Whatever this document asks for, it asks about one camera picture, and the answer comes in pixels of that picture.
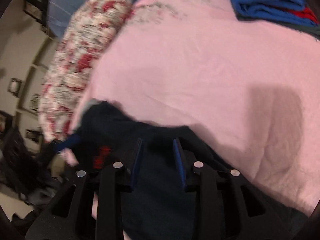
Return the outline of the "red floral bolster pillow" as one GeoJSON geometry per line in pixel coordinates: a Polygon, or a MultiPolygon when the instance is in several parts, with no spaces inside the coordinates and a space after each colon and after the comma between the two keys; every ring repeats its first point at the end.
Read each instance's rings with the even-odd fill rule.
{"type": "Polygon", "coordinates": [[[39,125],[46,142],[67,137],[92,69],[127,18],[133,0],[88,0],[71,17],[46,71],[39,125]]]}

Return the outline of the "dark navy pants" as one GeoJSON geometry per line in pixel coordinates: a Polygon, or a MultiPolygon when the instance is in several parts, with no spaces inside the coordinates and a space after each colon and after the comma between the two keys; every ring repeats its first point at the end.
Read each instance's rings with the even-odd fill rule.
{"type": "Polygon", "coordinates": [[[86,108],[62,147],[88,175],[85,194],[97,199],[96,239],[294,239],[308,220],[257,189],[189,127],[139,122],[106,101],[86,108]],[[143,156],[131,189],[130,155],[138,138],[143,156]]]}

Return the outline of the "pink floral bed sheet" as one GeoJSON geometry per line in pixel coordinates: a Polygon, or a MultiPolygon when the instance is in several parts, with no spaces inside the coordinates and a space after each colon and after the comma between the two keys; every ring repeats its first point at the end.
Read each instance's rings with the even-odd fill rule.
{"type": "Polygon", "coordinates": [[[95,65],[91,99],[161,126],[189,126],[278,201],[319,201],[319,41],[240,22],[229,0],[140,0],[95,65]]]}

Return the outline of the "folded blue red clothes stack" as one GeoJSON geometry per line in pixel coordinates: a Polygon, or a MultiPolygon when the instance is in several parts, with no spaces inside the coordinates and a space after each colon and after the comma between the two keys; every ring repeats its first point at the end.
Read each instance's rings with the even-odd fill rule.
{"type": "Polygon", "coordinates": [[[319,39],[319,19],[306,0],[230,0],[240,21],[265,20],[319,39]]]}

